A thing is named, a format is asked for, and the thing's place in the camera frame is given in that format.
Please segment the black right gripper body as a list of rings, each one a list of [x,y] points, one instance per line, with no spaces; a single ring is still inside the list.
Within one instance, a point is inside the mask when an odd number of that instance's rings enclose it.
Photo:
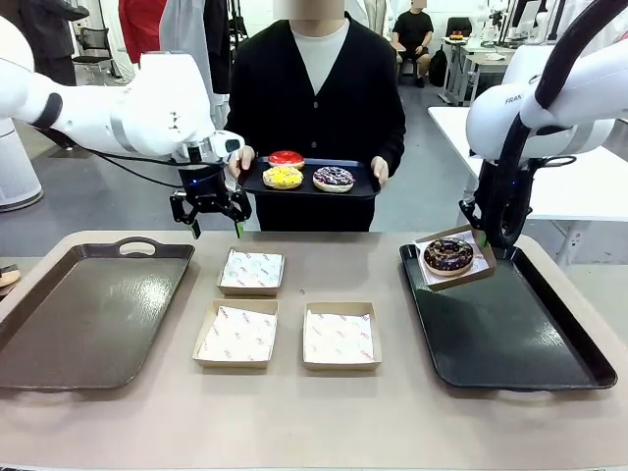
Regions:
[[[497,177],[497,163],[484,161],[474,193],[481,212],[480,230],[486,234],[520,234],[531,212],[533,181],[534,171],[524,166],[505,185],[505,180]]]

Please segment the person's left hand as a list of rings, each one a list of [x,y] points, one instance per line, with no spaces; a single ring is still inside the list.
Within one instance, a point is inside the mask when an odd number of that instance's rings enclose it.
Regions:
[[[383,188],[387,184],[390,176],[388,162],[383,157],[376,156],[371,161],[371,169],[374,178],[380,185],[380,188]]]

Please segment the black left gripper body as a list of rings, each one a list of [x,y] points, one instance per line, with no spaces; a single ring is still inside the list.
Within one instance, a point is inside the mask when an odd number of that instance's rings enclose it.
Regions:
[[[178,172],[183,188],[174,193],[186,194],[186,203],[184,204],[186,211],[190,211],[195,206],[198,214],[220,213],[228,217],[228,191],[234,189],[228,188],[222,165],[209,164],[197,168],[180,167]]]

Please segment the person's right hand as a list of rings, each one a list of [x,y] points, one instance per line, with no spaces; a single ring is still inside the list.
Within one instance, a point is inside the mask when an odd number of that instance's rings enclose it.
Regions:
[[[247,171],[251,162],[255,159],[254,149],[248,145],[242,147],[238,152],[234,152],[228,163],[230,175],[237,180],[242,171]]]

